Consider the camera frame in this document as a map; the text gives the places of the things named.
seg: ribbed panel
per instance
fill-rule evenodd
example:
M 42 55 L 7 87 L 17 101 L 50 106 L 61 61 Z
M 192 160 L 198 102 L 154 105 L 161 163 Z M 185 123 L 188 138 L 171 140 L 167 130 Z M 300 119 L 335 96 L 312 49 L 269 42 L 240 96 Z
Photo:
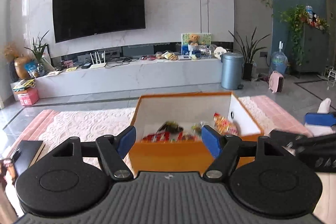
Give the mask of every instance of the ribbed panel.
M 223 185 L 207 183 L 197 173 L 141 172 L 132 182 L 114 185 L 102 203 L 85 213 L 62 219 L 43 219 L 25 215 L 17 223 L 321 224 L 322 222 L 313 215 L 290 220 L 267 219 L 254 215 L 236 204 Z

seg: brown teddy bear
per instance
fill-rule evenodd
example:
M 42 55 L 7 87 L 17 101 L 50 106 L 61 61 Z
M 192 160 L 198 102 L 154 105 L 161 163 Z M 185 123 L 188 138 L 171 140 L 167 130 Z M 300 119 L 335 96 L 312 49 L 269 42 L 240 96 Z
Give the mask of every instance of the brown teddy bear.
M 188 44 L 192 46 L 197 46 L 199 38 L 200 36 L 197 34 L 194 33 L 189 34 Z

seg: white marble tv cabinet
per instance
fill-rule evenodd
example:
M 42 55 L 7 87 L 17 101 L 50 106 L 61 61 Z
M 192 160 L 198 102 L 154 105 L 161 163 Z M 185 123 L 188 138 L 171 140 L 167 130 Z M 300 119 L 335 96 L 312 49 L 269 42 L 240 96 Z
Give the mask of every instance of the white marble tv cabinet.
M 222 63 L 199 60 L 136 60 L 114 68 L 77 69 L 36 79 L 40 98 L 100 92 L 214 84 L 221 81 Z

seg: electrical outlet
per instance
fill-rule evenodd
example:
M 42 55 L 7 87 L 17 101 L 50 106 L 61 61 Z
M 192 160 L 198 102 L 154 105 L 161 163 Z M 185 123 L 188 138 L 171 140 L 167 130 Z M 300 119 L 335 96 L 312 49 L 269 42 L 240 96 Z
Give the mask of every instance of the electrical outlet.
M 260 52 L 260 57 L 267 57 L 268 56 L 268 52 Z

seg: curved television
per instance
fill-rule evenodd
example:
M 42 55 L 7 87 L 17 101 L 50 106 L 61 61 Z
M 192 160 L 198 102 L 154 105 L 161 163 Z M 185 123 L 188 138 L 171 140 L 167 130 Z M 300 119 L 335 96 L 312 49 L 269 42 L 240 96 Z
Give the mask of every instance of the curved television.
M 144 0 L 52 0 L 55 40 L 145 29 Z

